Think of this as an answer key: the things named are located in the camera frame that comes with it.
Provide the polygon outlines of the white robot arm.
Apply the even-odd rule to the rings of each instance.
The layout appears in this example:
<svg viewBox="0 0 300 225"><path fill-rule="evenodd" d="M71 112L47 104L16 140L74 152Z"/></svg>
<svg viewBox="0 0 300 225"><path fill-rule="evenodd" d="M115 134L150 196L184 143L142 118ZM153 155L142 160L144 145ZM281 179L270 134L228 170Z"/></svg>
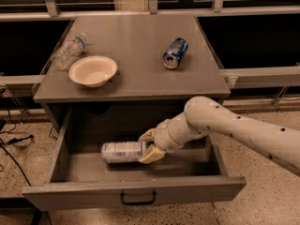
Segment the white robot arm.
<svg viewBox="0 0 300 225"><path fill-rule="evenodd" d="M296 175L300 174L300 131L251 119L209 97L193 97L184 111L146 131L150 146L140 162L149 164L211 133L227 135Z"/></svg>

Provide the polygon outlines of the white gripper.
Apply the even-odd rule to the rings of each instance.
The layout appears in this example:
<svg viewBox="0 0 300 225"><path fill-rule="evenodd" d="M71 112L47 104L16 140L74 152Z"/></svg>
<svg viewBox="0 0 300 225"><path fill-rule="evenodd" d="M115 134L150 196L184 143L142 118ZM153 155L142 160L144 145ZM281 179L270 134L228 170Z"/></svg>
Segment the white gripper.
<svg viewBox="0 0 300 225"><path fill-rule="evenodd" d="M139 158L142 164L150 164L164 158L166 153L173 153L183 147L184 123L179 119L166 119L156 129L150 128L140 138L139 142L151 144Z"/></svg>

